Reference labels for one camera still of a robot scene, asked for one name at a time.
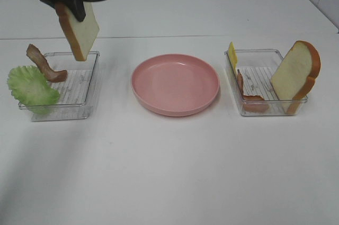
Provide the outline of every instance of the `pink plastic plate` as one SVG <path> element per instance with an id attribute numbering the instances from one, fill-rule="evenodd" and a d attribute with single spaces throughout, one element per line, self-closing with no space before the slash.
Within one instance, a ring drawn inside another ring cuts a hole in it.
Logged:
<path id="1" fill-rule="evenodd" d="M 162 115 L 186 116 L 208 107 L 219 92 L 216 71 L 203 60 L 182 54 L 156 56 L 132 74 L 132 89 L 147 109 Z"/>

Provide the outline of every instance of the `green lettuce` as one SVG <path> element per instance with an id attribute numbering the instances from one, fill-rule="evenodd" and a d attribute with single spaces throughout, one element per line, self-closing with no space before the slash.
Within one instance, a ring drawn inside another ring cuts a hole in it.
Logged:
<path id="1" fill-rule="evenodd" d="M 57 90 L 47 84 L 45 76 L 36 66 L 18 66 L 13 68 L 7 84 L 12 96 L 23 105 L 53 105 L 60 98 Z M 35 113 L 46 113 L 47 110 L 35 110 Z"/>

